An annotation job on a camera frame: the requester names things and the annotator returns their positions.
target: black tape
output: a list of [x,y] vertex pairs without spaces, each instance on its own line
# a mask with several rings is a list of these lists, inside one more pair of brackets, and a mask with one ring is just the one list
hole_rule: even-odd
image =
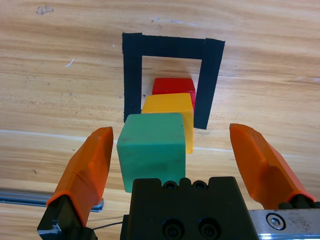
[[216,89],[224,41],[123,33],[124,121],[141,113],[142,56],[201,59],[194,127],[206,129]]
[[195,96],[194,127],[207,129],[225,42],[205,39]]

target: green cube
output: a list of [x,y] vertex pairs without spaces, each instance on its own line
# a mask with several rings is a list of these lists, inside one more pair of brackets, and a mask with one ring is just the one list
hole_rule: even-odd
[[157,178],[179,184],[186,176],[186,142],[181,113],[132,114],[119,136],[118,151],[124,189],[135,179]]

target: wooden tabletop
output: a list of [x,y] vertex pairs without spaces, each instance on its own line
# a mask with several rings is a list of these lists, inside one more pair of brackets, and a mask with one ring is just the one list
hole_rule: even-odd
[[[91,132],[123,127],[122,33],[225,41],[207,130],[194,130],[186,176],[234,176],[229,124],[261,132],[320,199],[318,0],[3,0],[0,7],[0,187],[53,192]],[[142,104],[156,77],[192,77],[200,60],[143,57]],[[116,146],[102,212],[91,228],[129,212]],[[3,240],[40,239],[45,208],[0,203]],[[118,240],[121,226],[96,231]]]

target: orange rubber pad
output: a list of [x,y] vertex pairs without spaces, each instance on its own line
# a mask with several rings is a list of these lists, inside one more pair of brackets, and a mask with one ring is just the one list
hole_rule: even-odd
[[85,227],[91,208],[102,199],[113,144],[112,127],[94,131],[70,159],[52,198],[46,205],[62,195],[69,196],[82,226]]
[[230,139],[235,160],[250,196],[264,209],[278,209],[297,195],[310,195],[282,155],[253,128],[230,125]]

